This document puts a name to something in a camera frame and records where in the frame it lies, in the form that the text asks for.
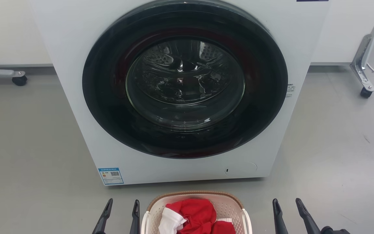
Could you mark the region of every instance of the laundry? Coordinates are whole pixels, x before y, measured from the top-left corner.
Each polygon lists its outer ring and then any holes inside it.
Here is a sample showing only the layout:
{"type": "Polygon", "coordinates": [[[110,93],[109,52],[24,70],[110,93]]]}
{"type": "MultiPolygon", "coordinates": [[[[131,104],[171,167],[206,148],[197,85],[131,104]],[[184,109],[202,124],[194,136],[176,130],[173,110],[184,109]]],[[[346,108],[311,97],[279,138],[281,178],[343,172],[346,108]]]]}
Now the laundry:
{"type": "Polygon", "coordinates": [[[235,234],[231,219],[216,220],[212,203],[204,199],[167,204],[158,229],[160,234],[235,234]]]}

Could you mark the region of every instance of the laundry basket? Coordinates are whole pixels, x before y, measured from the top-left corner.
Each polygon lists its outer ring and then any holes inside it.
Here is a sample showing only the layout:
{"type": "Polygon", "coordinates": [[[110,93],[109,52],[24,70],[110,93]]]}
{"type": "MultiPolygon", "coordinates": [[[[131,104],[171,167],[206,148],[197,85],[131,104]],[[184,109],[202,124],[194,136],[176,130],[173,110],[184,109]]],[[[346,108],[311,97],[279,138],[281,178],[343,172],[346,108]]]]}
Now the laundry basket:
{"type": "Polygon", "coordinates": [[[242,203],[231,194],[215,191],[182,191],[156,197],[144,214],[141,234],[160,234],[158,226],[165,205],[189,198],[209,200],[216,210],[217,219],[231,218],[236,234],[252,234],[251,220],[242,203]]]}

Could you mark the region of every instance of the brown basket rim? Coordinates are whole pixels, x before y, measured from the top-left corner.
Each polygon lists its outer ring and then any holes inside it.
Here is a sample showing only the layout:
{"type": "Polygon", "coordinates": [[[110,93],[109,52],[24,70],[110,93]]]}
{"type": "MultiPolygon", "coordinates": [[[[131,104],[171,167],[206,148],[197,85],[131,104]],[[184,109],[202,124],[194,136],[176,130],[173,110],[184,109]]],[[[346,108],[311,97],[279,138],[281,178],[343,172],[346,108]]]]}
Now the brown basket rim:
{"type": "Polygon", "coordinates": [[[147,208],[147,211],[150,212],[153,205],[158,200],[160,200],[164,197],[172,197],[172,196],[178,196],[178,195],[194,195],[194,194],[209,194],[209,195],[221,195],[221,196],[230,197],[239,205],[240,209],[244,208],[242,202],[239,199],[237,199],[237,197],[233,196],[230,193],[221,192],[221,191],[209,191],[209,190],[192,190],[192,191],[180,191],[180,192],[172,192],[172,193],[162,194],[162,195],[154,198],[154,200],[151,201],[150,205],[147,208]]]}

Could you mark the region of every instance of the red garment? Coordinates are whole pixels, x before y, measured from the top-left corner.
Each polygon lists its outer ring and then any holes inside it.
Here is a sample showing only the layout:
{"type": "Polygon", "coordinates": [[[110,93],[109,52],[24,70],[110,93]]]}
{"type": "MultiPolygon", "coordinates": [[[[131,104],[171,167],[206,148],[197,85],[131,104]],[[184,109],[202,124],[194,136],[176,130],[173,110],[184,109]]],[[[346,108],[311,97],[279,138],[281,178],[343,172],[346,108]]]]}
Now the red garment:
{"type": "Polygon", "coordinates": [[[236,231],[232,223],[217,221],[213,224],[211,234],[236,234],[236,231]]]}
{"type": "Polygon", "coordinates": [[[210,234],[216,220],[216,211],[209,200],[188,199],[167,204],[167,208],[182,215],[187,222],[177,234],[210,234]]]}

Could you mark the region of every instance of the caster wheel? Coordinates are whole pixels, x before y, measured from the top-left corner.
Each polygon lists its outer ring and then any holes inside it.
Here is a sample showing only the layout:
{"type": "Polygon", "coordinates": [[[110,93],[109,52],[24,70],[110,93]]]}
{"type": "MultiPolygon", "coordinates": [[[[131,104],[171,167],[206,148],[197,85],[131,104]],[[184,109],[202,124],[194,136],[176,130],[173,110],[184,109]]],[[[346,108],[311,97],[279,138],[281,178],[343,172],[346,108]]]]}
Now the caster wheel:
{"type": "Polygon", "coordinates": [[[365,89],[365,87],[363,87],[363,89],[360,92],[360,96],[362,96],[364,98],[369,98],[371,93],[372,92],[368,91],[367,89],[365,89]]]}
{"type": "Polygon", "coordinates": [[[13,77],[12,83],[16,84],[17,86],[24,86],[27,83],[27,77],[13,77]]]}

